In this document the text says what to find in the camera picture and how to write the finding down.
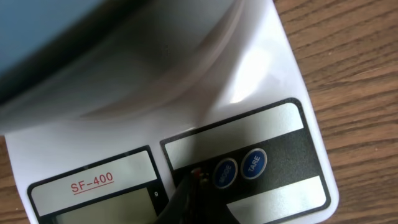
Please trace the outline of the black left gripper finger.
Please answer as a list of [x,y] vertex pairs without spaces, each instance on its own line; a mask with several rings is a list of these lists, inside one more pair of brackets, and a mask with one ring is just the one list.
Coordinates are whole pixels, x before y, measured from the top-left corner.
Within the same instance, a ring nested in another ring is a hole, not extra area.
[[238,224],[212,187],[210,175],[193,169],[179,183],[156,224]]

